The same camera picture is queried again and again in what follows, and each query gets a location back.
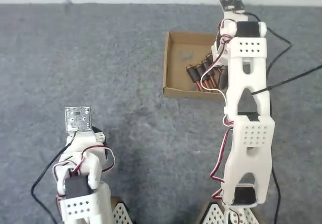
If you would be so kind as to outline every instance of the circuit board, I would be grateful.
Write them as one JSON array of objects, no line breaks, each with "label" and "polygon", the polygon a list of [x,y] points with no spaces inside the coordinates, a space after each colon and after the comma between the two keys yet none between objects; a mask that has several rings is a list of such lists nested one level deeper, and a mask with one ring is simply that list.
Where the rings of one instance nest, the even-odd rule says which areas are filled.
[{"label": "circuit board", "polygon": [[224,12],[245,10],[242,0],[219,0]]},{"label": "circuit board", "polygon": [[66,132],[91,131],[92,117],[90,107],[65,108]]}]

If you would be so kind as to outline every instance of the open cardboard box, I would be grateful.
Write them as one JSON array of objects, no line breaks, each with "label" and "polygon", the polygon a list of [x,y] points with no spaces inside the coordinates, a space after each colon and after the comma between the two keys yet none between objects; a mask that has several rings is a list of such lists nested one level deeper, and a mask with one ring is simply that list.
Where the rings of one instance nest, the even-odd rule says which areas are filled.
[{"label": "open cardboard box", "polygon": [[167,33],[163,93],[167,97],[219,99],[218,92],[199,92],[186,72],[188,65],[201,63],[215,41],[215,34],[185,31]]}]

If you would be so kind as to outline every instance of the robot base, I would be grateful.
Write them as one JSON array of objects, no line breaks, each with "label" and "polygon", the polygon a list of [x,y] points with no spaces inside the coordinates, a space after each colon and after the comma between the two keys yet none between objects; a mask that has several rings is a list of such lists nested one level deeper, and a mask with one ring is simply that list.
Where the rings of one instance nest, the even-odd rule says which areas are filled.
[{"label": "robot base", "polygon": [[253,209],[227,209],[221,201],[212,201],[204,205],[196,224],[264,224]]}]

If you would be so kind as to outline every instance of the gray carpet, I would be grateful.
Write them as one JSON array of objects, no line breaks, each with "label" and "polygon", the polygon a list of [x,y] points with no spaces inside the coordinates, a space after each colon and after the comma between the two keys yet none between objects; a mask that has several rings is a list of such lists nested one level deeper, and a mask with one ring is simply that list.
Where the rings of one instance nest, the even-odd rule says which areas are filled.
[{"label": "gray carpet", "polygon": [[[320,64],[322,8],[247,9],[294,44],[269,83]],[[213,33],[221,17],[218,6],[0,6],[0,223],[51,223],[30,187],[65,144],[64,107],[81,105],[92,107],[117,157],[103,180],[137,222],[193,223],[219,187],[209,172],[225,131],[223,102],[162,96],[165,35]],[[268,61],[285,46],[269,35]],[[316,72],[271,93],[279,223],[322,219],[321,78]],[[51,173],[36,193],[59,218]],[[276,200],[271,180],[260,206],[267,223]]]}]

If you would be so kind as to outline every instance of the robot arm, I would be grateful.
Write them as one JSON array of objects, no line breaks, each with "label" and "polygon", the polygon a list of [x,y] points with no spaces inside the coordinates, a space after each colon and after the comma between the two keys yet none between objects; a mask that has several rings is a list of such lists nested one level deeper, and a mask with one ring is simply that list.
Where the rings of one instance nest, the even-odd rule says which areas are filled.
[{"label": "robot arm", "polygon": [[[267,27],[264,22],[248,21],[243,14],[245,10],[241,0],[220,2],[224,19],[211,47],[215,59],[212,67],[228,69],[228,89],[226,94],[221,92],[226,103],[223,123],[232,127],[233,138],[224,178],[213,176],[218,164],[211,174],[213,179],[221,182],[221,189],[213,197],[222,199],[225,206],[224,223],[228,223],[228,216],[236,213],[243,216],[243,222],[247,223],[244,218],[246,210],[266,200],[272,170],[271,144],[275,122],[270,116],[268,91],[254,95],[257,109],[253,112],[239,111],[238,103],[244,89],[255,92],[266,88]],[[250,66],[250,73],[244,72],[245,65]],[[254,176],[255,182],[243,183],[243,176],[249,173]]]},{"label": "robot arm", "polygon": [[[112,224],[111,192],[101,182],[101,174],[114,166],[114,154],[104,146],[104,134],[93,132],[89,107],[66,108],[65,115],[66,142],[72,143],[53,166],[62,219],[67,224]],[[105,150],[110,151],[113,164],[103,170]]]}]

